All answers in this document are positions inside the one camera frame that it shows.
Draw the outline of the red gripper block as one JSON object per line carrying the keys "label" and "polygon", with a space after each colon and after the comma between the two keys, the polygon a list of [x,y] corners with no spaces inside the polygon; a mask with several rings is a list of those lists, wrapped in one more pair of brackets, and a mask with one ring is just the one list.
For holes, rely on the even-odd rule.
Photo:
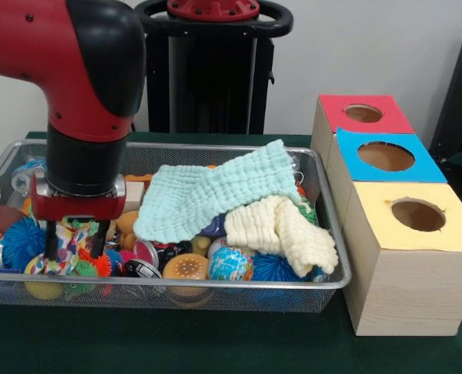
{"label": "red gripper block", "polygon": [[53,189],[44,173],[34,173],[30,184],[31,210],[39,221],[46,222],[46,259],[56,259],[58,237],[56,221],[65,217],[91,218],[98,222],[92,257],[103,255],[108,232],[108,221],[119,218],[126,201],[126,182],[123,175],[115,179],[114,188],[102,196],[70,196]]}

